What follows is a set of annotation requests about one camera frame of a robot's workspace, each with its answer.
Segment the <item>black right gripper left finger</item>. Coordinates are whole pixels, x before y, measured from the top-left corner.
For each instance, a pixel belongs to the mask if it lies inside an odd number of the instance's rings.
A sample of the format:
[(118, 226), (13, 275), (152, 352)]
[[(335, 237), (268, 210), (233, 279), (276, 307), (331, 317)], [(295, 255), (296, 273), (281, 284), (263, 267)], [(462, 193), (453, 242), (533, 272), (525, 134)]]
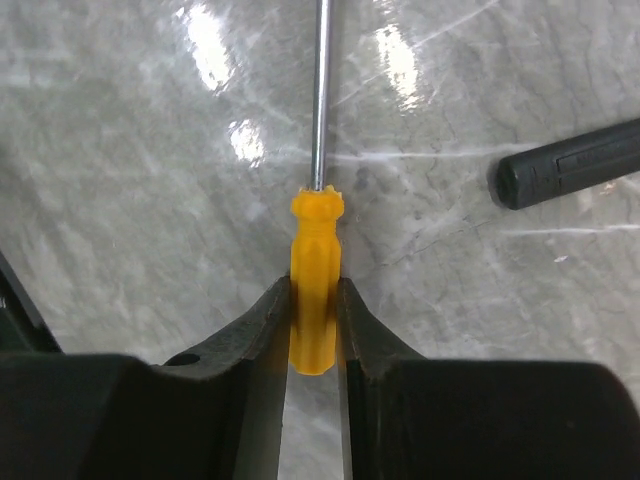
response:
[(273, 479), (290, 285), (161, 365), (66, 354), (19, 285), (1, 284), (5, 479)]

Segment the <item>yellow screwdriver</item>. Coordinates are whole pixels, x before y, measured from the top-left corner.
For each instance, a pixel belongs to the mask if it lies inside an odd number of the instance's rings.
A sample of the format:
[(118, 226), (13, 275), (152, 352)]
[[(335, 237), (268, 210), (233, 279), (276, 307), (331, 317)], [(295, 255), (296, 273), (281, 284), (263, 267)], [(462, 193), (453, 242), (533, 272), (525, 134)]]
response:
[(310, 182), (291, 204), (297, 232), (290, 262), (295, 313), (289, 361), (298, 373), (309, 376), (324, 374), (334, 365), (336, 355), (336, 294), (341, 268), (337, 221), (344, 213), (344, 201), (326, 180), (332, 16), (331, 0), (316, 3)]

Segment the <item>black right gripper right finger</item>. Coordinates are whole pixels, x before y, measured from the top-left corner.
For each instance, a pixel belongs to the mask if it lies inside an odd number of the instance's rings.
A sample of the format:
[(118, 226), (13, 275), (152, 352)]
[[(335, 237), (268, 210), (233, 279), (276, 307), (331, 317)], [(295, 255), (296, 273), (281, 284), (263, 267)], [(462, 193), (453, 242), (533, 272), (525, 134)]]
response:
[(348, 479), (635, 479), (639, 414), (589, 362), (429, 359), (337, 290)]

